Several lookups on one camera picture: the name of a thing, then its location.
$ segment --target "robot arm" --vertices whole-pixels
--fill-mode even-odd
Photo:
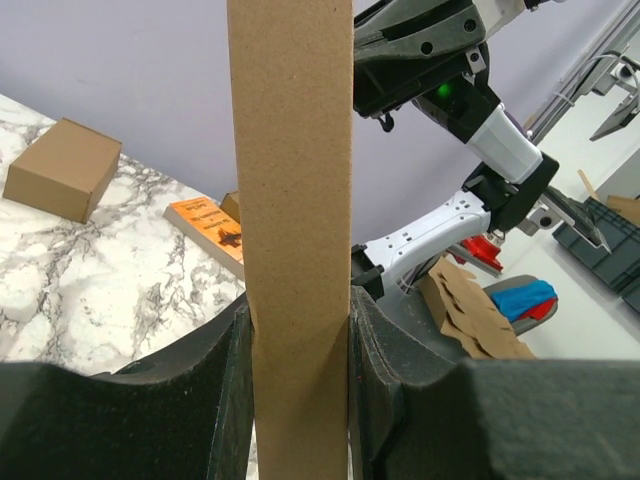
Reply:
[[[374,297],[465,238],[520,225],[538,202],[605,245],[577,204],[549,186],[558,162],[511,122],[488,85],[487,38],[546,1],[381,0],[356,17],[354,109],[389,132],[391,113],[411,102],[482,160],[444,205],[354,247],[354,284],[377,283]]]

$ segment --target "orange book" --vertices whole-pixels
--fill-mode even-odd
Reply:
[[[223,267],[244,280],[240,224],[211,199],[198,197],[172,203],[165,210],[164,218]]]

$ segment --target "marble countertop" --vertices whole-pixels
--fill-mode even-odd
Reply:
[[[0,191],[53,123],[0,95]],[[199,195],[123,155],[86,225],[0,198],[0,360],[113,372],[215,317],[243,282],[162,218]]]

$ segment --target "blue cloth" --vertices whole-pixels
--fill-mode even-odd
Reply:
[[[536,280],[523,287],[510,288],[491,294],[491,300],[495,303],[500,313],[515,322],[523,313],[537,307],[541,303],[558,298],[555,290],[544,280]]]

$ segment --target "gray crate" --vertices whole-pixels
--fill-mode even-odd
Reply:
[[[622,291],[622,299],[640,313],[640,278],[636,278]]]
[[[588,199],[585,207],[611,247],[611,255],[593,248],[566,224],[554,238],[614,292],[622,293],[640,278],[640,229],[602,203]]]

